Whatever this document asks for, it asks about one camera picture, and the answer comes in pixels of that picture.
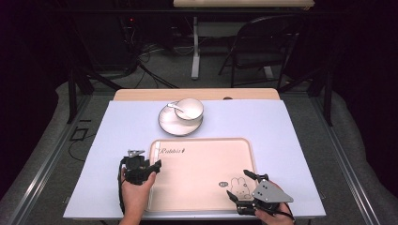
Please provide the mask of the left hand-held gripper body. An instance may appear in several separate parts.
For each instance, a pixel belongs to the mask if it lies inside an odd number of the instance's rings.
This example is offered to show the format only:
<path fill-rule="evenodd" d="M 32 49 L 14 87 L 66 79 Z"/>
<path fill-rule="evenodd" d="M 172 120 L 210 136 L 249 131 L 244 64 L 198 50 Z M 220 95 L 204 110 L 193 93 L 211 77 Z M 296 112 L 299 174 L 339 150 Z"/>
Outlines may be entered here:
<path fill-rule="evenodd" d="M 142 185 L 147 180 L 149 161 L 143 156 L 144 150 L 129 150 L 128 155 L 123 157 L 120 167 L 124 168 L 125 180 L 134 185 Z"/>

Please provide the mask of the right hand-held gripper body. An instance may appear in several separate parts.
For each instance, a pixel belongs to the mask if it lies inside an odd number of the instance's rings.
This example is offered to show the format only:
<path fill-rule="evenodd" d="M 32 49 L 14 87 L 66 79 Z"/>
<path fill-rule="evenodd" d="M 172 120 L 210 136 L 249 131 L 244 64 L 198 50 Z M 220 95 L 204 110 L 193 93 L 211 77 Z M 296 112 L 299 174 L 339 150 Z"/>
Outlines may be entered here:
<path fill-rule="evenodd" d="M 240 215 L 253 216 L 256 210 L 262 210 L 270 215 L 281 214 L 291 216 L 279 211 L 280 203 L 292 203 L 294 200 L 276 185 L 267 180 L 262 181 L 252 192 L 251 197 L 244 201 L 243 205 L 237 205 L 237 212 Z"/>

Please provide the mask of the pink plastic tray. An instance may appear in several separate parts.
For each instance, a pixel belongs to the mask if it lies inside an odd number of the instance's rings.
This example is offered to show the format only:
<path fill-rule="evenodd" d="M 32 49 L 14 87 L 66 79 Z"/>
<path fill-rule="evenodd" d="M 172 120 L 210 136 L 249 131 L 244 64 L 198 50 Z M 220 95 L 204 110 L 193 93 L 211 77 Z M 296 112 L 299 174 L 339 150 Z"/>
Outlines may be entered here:
<path fill-rule="evenodd" d="M 151 189 L 150 212 L 230 211 L 226 190 L 248 200 L 256 182 L 253 151 L 243 138 L 167 139 L 151 144 L 150 161 L 161 160 Z"/>

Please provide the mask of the white plate dark rim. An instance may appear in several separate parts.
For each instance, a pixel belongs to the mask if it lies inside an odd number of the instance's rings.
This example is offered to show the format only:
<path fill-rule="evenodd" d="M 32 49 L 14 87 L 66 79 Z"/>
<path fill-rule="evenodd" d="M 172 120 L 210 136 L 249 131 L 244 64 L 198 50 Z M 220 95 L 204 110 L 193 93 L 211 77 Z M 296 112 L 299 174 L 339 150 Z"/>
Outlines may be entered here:
<path fill-rule="evenodd" d="M 175 109 L 167 105 L 162 108 L 158 116 L 160 127 L 167 133 L 175 136 L 186 136 L 193 133 L 202 124 L 203 118 L 199 124 L 188 125 L 177 118 Z"/>

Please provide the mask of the white ceramic spoon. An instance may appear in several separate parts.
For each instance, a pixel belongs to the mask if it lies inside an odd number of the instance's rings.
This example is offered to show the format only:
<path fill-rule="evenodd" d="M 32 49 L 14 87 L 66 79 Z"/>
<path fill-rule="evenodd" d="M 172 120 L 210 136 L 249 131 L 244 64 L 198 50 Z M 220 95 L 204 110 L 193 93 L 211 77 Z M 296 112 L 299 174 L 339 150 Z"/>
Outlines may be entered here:
<path fill-rule="evenodd" d="M 173 108 L 176 110 L 176 114 L 182 118 L 182 119 L 188 119 L 191 120 L 191 118 L 184 112 L 184 110 L 180 107 L 178 107 L 175 103 L 168 103 L 167 106 L 169 108 Z"/>

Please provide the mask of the white bowl dark rim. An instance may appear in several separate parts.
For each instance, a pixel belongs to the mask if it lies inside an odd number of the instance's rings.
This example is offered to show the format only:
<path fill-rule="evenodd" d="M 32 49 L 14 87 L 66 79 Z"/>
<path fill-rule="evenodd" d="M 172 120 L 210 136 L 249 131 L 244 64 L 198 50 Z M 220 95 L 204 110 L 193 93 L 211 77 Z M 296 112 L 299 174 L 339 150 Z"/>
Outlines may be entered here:
<path fill-rule="evenodd" d="M 176 103 L 175 113 L 178 119 L 188 125 L 199 124 L 203 118 L 204 105 L 195 98 L 184 98 Z"/>

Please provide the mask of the person's right hand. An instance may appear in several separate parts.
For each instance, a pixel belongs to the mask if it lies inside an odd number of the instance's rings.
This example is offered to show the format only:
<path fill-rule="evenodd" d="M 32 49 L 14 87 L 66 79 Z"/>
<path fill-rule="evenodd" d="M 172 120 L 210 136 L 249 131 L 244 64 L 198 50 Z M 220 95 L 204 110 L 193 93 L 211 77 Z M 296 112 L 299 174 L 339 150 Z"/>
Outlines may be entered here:
<path fill-rule="evenodd" d="M 287 206 L 288 205 L 284 202 L 280 203 L 279 211 L 291 215 L 291 212 Z M 294 225 L 294 219 L 291 219 L 285 215 L 275 214 L 272 216 L 262 210 L 256 210 L 255 215 L 267 225 Z"/>

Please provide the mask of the person's left hand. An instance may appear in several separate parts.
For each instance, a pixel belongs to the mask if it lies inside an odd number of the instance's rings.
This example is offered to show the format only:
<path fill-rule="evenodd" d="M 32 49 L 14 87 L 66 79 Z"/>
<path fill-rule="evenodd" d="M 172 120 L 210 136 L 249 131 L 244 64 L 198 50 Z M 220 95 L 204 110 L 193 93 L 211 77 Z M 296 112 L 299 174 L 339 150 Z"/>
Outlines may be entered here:
<path fill-rule="evenodd" d="M 122 199 L 125 207 L 125 213 L 144 212 L 148 199 L 150 189 L 155 183 L 157 174 L 152 172 L 142 185 L 134 185 L 126 180 L 125 172 L 120 175 L 122 184 Z"/>

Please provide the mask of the white table mat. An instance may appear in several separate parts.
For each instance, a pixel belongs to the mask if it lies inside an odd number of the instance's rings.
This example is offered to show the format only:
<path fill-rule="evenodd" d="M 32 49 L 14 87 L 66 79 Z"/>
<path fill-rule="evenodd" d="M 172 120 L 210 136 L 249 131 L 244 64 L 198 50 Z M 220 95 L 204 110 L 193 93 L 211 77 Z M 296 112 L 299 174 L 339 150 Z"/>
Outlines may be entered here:
<path fill-rule="evenodd" d="M 122 212 L 118 198 L 118 168 L 129 150 L 144 150 L 150 160 L 156 140 L 243 138 L 253 151 L 254 173 L 267 174 L 293 198 L 290 208 L 296 218 L 323 217 L 314 180 L 301 150 L 288 111 L 280 100 L 207 100 L 204 118 L 193 133 L 176 137 L 159 125 L 164 101 L 112 101 L 65 211 L 65 218 L 117 219 Z M 150 212 L 147 219 L 237 219 L 230 211 Z"/>

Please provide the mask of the wooden table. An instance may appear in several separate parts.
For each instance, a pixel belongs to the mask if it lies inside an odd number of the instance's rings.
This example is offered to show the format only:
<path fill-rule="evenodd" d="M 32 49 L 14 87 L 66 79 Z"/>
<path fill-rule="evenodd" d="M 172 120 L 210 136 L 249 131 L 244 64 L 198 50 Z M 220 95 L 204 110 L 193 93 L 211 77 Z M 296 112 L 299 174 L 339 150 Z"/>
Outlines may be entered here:
<path fill-rule="evenodd" d="M 200 100 L 216 99 L 275 99 L 280 95 L 274 88 L 182 88 L 182 89 L 120 89 L 115 92 L 114 100 L 151 101 L 178 100 L 196 98 Z"/>

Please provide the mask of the black metal stand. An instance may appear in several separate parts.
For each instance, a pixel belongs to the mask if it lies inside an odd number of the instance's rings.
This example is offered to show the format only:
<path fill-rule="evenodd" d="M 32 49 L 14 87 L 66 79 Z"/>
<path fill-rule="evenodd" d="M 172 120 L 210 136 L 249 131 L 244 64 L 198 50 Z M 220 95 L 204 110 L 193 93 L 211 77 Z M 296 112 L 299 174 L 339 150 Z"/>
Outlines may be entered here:
<path fill-rule="evenodd" d="M 105 84 L 115 91 L 122 89 L 122 86 L 102 77 L 93 69 L 89 69 L 88 67 L 71 66 L 68 73 L 69 124 L 74 120 L 78 112 L 76 87 L 79 87 L 84 95 L 92 95 L 95 88 L 90 81 L 91 78 Z"/>
<path fill-rule="evenodd" d="M 312 79 L 310 86 L 307 89 L 309 97 L 318 97 L 323 94 L 323 117 L 327 124 L 332 127 L 331 122 L 331 99 L 332 99 L 332 76 L 333 76 L 333 65 L 331 63 L 325 63 L 324 65 L 313 69 L 312 71 L 300 76 L 298 79 L 292 81 L 278 88 L 280 93 L 284 93 L 293 87 Z"/>

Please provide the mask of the black folding chair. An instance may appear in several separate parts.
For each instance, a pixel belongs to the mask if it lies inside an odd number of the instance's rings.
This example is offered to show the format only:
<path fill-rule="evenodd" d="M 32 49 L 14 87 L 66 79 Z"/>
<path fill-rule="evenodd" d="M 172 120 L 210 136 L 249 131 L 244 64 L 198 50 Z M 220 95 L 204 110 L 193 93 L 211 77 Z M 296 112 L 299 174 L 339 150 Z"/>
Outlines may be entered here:
<path fill-rule="evenodd" d="M 228 42 L 228 54 L 219 70 L 231 68 L 231 86 L 236 83 L 236 69 L 280 66 L 280 75 L 288 61 L 292 41 L 303 27 L 299 15 L 256 18 L 245 23 Z"/>

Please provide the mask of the black computer tower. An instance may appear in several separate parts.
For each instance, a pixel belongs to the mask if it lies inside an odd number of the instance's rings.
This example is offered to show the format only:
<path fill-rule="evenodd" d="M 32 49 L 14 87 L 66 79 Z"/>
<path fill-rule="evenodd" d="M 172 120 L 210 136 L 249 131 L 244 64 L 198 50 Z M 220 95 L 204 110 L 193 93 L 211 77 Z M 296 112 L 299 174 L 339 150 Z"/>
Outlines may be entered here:
<path fill-rule="evenodd" d="M 135 70 L 136 59 L 118 16 L 95 15 L 90 18 L 91 52 L 100 70 Z"/>

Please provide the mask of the light desk white legs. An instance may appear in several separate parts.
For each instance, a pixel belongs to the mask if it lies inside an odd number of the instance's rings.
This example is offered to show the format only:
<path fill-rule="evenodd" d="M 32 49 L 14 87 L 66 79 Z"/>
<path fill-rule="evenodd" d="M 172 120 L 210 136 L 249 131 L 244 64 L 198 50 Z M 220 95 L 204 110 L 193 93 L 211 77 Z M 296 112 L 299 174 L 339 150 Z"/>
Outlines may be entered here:
<path fill-rule="evenodd" d="M 180 9 L 290 9 L 311 8 L 314 0 L 173 0 L 175 8 Z M 191 78 L 199 78 L 200 48 L 199 38 L 224 38 L 235 35 L 242 22 L 200 22 L 197 16 L 193 22 L 193 59 Z"/>

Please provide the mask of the grey metal floor rail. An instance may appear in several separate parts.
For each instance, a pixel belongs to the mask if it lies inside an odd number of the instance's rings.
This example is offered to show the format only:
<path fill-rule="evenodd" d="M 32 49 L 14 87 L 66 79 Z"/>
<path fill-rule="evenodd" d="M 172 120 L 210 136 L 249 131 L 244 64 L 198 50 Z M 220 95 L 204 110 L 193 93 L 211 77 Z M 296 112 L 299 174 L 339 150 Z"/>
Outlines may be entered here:
<path fill-rule="evenodd" d="M 363 185 L 360 183 L 351 162 L 349 161 L 340 140 L 333 127 L 329 125 L 323 115 L 323 106 L 316 97 L 311 97 L 310 101 L 316 111 L 317 116 L 321 120 L 321 124 L 331 141 L 333 147 L 333 154 L 336 157 L 337 163 L 342 171 L 345 182 L 350 189 L 351 195 L 355 200 L 357 207 L 360 210 L 361 216 L 366 225 L 380 225 L 380 221 L 372 207 L 368 195 L 365 193 Z"/>
<path fill-rule="evenodd" d="M 79 123 L 90 99 L 91 96 L 81 96 L 78 99 L 77 113 L 69 124 L 69 101 L 66 96 L 58 99 L 52 120 L 16 180 L 0 201 L 0 216 L 3 216 L 0 225 L 24 224 L 60 159 L 67 138 Z"/>

